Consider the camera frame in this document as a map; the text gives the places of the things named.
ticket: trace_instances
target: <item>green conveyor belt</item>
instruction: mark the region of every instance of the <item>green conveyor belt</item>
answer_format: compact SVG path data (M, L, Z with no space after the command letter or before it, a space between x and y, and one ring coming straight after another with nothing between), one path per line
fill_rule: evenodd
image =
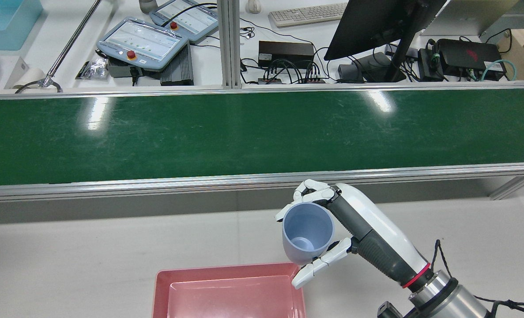
M0 185L524 163L524 89L0 100Z

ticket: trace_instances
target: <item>white desk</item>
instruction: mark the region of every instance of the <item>white desk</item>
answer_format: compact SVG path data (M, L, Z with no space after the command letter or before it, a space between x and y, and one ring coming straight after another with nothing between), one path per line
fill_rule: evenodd
M94 0L41 0L44 12L38 18L23 47L18 51L0 51L0 55L20 55L30 67L41 68L46 73L93 2ZM98 39L127 16L151 22L151 19L141 12L137 0L104 0L101 2L56 72L54 80L62 85L65 92L114 87L132 89L130 78L113 79L109 77L107 81L74 79L84 62L98 57L94 52ZM218 42L211 38L204 42L218 45ZM220 87L222 83L220 51L216 48L193 46L191 53L195 85ZM151 85L159 86L159 81L139 79L139 86ZM48 90L55 91L56 89L51 87Z
M379 207L426 258L442 239L452 274L473 294L524 301L518 198ZM0 225L0 318L148 318L161 269L287 261L276 212ZM374 318L386 300L402 313L411 309L409 292L357 255L317 276L304 294L308 318ZM498 317L524 314L501 308Z
M44 12L38 19L34 28L32 29L28 39L23 47L18 51L0 51L2 55L19 55L22 56L30 67L41 68L44 72L48 71L50 66L54 63L60 51L68 42L68 39L77 28L86 14L87 10L94 0L76 0L76 1L53 1L41 0ZM304 26L291 26L288 28L277 28L268 18L268 13L276 10L284 10L287 8L301 8L304 6L314 6L319 4L333 4L341 0L290 0L290 1L273 1L262 0L262 12L259 14L250 14L245 12L245 5L247 0L240 0L240 17L250 20L260 26L269 27L272 30L281 34L291 34L297 38L310 40L317 48L326 47L334 35L338 26L338 20L332 22L324 22L317 24L308 24ZM106 81L100 80L75 80L74 77L88 60L93 60L98 56L94 52L96 42L106 32L112 29L119 21L126 16L134 16L136 18L150 20L148 16L140 11L136 0L105 0L103 1L94 16L89 20L86 28L81 33L80 37L72 47L68 56L58 69L54 80L64 88L66 93L76 92L138 92L138 91L169 91L172 89L181 89L173 87L160 87L159 81L147 77L139 79L138 87L131 87L130 78L113 79L109 78ZM241 21L240 26L251 27L247 22ZM252 58L258 60L258 42L260 40L279 41L279 42L298 42L293 38L278 36L268 30L255 28L256 36L254 38L246 39L240 38L240 55L241 58ZM422 48L429 38L436 37L421 37L416 36L412 47ZM201 45L219 45L219 41L213 38L206 38ZM384 47L378 48L376 52L383 52ZM197 47L191 48L193 60L193 75L195 78L194 87L185 87L184 89L217 89L221 88L222 71L221 71L221 56L217 48L212 47ZM322 60L326 50L319 52L320 61L318 57L315 62L319 66L325 66L326 62ZM356 54L356 58L361 58L371 54L371 50ZM351 61L348 58L334 60L329 63L328 72L333 79L338 78L338 65L349 64ZM248 72L244 72L246 81L256 81L263 76L262 70L249 68ZM324 71L321 70L321 76L324 77ZM282 79L282 83L288 83L288 75L282 72L278 78ZM449 78L451 81L456 81L457 78ZM327 83L334 83L332 79L327 79ZM244 85L245 88L254 88L258 85ZM306 87L306 85L296 85L296 88ZM55 88L47 89L29 89L27 93L40 92L54 92ZM12 90L0 91L0 93L12 93Z

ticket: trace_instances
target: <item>red emergency stop button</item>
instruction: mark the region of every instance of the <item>red emergency stop button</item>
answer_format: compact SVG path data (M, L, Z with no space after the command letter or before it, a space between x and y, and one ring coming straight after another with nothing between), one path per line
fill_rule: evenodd
M126 53L126 57L129 59L129 60L134 60L136 59L136 53L134 51L128 51Z

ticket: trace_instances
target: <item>blue container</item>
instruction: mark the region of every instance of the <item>blue container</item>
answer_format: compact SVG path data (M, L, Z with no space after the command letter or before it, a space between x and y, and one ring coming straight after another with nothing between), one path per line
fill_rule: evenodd
M0 50L19 50L40 13L40 0L0 0Z

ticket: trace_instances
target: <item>teal cable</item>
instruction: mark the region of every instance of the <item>teal cable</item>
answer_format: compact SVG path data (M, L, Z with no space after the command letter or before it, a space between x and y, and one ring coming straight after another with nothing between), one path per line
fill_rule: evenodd
M483 79L486 78L487 71L489 71L490 68L492 68L494 65L496 65L499 62L508 63L513 68L513 78L511 80L516 80L516 67L515 67L515 64L513 64L511 61L508 61L508 60L497 60L497 61L491 63L488 67L486 67L486 70L483 71L482 78L480 78L479 80L483 81Z

